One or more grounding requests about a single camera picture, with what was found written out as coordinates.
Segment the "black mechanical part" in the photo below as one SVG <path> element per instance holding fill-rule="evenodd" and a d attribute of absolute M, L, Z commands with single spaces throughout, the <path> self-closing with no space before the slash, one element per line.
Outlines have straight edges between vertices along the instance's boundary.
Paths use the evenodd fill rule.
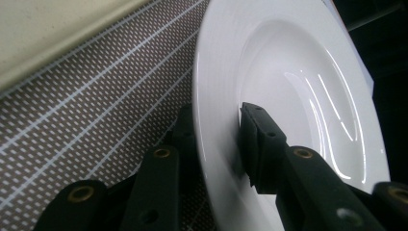
<path fill-rule="evenodd" d="M 182 166 L 180 168 L 180 190 L 182 193 L 189 193 L 194 189 L 201 171 L 192 118 L 192 105 L 183 106 L 171 134 L 171 144 L 180 153 L 180 166 Z"/>
<path fill-rule="evenodd" d="M 65 187 L 52 200 L 34 230 L 100 230 L 106 186 L 99 181 L 84 180 Z"/>
<path fill-rule="evenodd" d="M 286 230 L 384 230 L 320 155 L 288 147 L 268 113 L 242 104 L 242 162 L 258 193 L 277 193 Z"/>
<path fill-rule="evenodd" d="M 179 154 L 168 145 L 143 158 L 119 230 L 179 230 Z"/>
<path fill-rule="evenodd" d="M 119 229 L 136 177 L 137 174 L 134 174 L 108 188 L 108 194 L 104 200 L 105 216 L 101 230 L 115 231 Z"/>
<path fill-rule="evenodd" d="M 313 149 L 302 146 L 288 148 L 284 170 L 287 177 L 285 185 L 295 197 L 287 198 L 278 192 L 278 210 L 291 210 L 288 205 L 296 200 L 304 220 L 293 221 L 302 223 L 302 230 L 385 230 Z M 287 214 L 291 213 L 298 213 L 298 208 Z"/>
<path fill-rule="evenodd" d="M 408 186 L 394 182 L 375 185 L 372 199 L 377 217 L 389 230 L 407 230 Z"/>
<path fill-rule="evenodd" d="M 259 194 L 276 194 L 282 181 L 286 136 L 263 108 L 242 103 L 240 144 L 243 167 Z"/>

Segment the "metal bolt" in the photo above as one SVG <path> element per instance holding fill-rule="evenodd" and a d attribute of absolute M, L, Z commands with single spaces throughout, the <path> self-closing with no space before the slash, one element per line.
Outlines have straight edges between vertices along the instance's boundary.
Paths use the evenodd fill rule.
<path fill-rule="evenodd" d="M 293 151 L 293 154 L 298 156 L 298 157 L 304 158 L 304 159 L 309 159 L 309 158 L 313 157 L 312 152 L 310 152 L 309 150 L 306 150 L 306 149 L 301 149 L 301 148 L 295 149 Z"/>
<path fill-rule="evenodd" d="M 170 150 L 168 149 L 157 149 L 154 153 L 153 153 L 154 157 L 156 158 L 166 158 L 170 155 Z"/>
<path fill-rule="evenodd" d="M 72 203 L 79 203 L 88 200 L 94 193 L 91 186 L 75 187 L 68 195 L 68 201 Z"/>

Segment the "white plate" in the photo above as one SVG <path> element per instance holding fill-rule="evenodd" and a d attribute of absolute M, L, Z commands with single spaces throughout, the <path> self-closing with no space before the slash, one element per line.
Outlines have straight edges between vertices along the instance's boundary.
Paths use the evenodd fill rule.
<path fill-rule="evenodd" d="M 198 38 L 195 132 L 220 230 L 282 230 L 272 195 L 239 175 L 242 102 L 265 108 L 289 145 L 319 152 L 366 192 L 388 181 L 370 91 L 344 31 L 320 1 L 213 0 Z"/>

